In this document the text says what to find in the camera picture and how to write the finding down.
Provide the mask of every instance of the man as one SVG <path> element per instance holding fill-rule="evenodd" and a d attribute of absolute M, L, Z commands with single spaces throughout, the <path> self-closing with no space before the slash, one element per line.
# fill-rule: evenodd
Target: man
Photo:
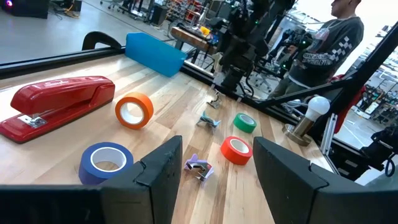
<path fill-rule="evenodd" d="M 313 37 L 312 45 L 294 60 L 288 75 L 279 82 L 268 98 L 283 96 L 329 82 L 337 68 L 363 39 L 364 26 L 355 15 L 361 0 L 335 0 L 331 15 Z M 293 54 L 296 47 L 290 46 Z"/>

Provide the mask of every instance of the sleeve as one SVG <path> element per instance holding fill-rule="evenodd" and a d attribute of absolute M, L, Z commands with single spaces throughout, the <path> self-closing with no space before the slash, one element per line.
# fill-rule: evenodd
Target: sleeve
<path fill-rule="evenodd" d="M 344 62 L 345 58 L 362 41 L 362 34 L 363 30 L 358 23 L 345 26 L 343 30 L 339 30 L 338 36 L 327 52 L 305 52 L 302 56 L 302 63 L 308 68 L 331 69 Z"/>

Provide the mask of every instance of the tape roll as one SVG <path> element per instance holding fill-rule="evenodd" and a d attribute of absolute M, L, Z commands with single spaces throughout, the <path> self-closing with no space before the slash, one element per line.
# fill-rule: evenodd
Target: tape roll
<path fill-rule="evenodd" d="M 221 145 L 221 153 L 236 165 L 245 165 L 253 155 L 251 147 L 242 139 L 230 136 Z"/>
<path fill-rule="evenodd" d="M 256 121 L 249 115 L 238 113 L 234 119 L 235 126 L 245 133 L 252 133 L 257 126 Z"/>
<path fill-rule="evenodd" d="M 138 106 L 142 116 L 132 115 L 127 107 L 129 104 Z M 122 125 L 131 129 L 140 129 L 148 123 L 154 114 L 154 105 L 149 97 L 142 93 L 129 93 L 119 100 L 114 110 Z"/>
<path fill-rule="evenodd" d="M 115 170 L 103 170 L 96 166 L 98 162 L 113 162 L 118 165 Z M 114 177 L 133 165 L 131 152 L 113 142 L 101 142 L 88 147 L 81 156 L 79 179 L 82 184 L 100 184 Z"/>

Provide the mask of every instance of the wood grain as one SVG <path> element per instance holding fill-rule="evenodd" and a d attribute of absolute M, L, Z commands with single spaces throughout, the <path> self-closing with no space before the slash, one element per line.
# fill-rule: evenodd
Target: wood grain
<path fill-rule="evenodd" d="M 196 153 L 209 161 L 215 173 L 202 183 L 193 172 L 183 170 L 172 223 L 273 223 L 253 158 L 245 166 L 227 161 L 220 153 L 226 137 L 237 136 L 252 145 L 253 137 L 264 136 L 331 170 L 314 142 L 308 147 L 296 145 L 283 135 L 280 121 L 225 96 L 216 110 L 206 104 L 214 97 L 208 86 L 183 73 L 164 77 L 123 55 L 2 80 L 0 119 L 18 114 L 9 104 L 20 87 L 88 75 L 103 75 L 115 83 L 113 102 L 25 144 L 0 136 L 0 183 L 80 184 L 77 172 L 81 155 L 90 145 L 116 142 L 128 148 L 138 161 L 179 134 L 183 136 L 183 161 Z M 148 95 L 154 104 L 154 116 L 140 130 L 121 126 L 114 115 L 117 101 L 132 91 Z M 203 123 L 197 124 L 203 111 L 221 120 L 214 131 Z M 257 121 L 253 133 L 244 133 L 233 125 L 237 113 L 246 113 Z"/>

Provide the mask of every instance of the red stapler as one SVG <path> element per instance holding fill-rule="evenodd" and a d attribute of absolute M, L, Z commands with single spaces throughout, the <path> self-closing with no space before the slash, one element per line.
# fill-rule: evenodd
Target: red stapler
<path fill-rule="evenodd" d="M 2 121 L 0 133 L 17 143 L 30 141 L 111 102 L 113 95 L 113 82 L 101 76 L 24 86 L 11 101 L 21 114 Z"/>

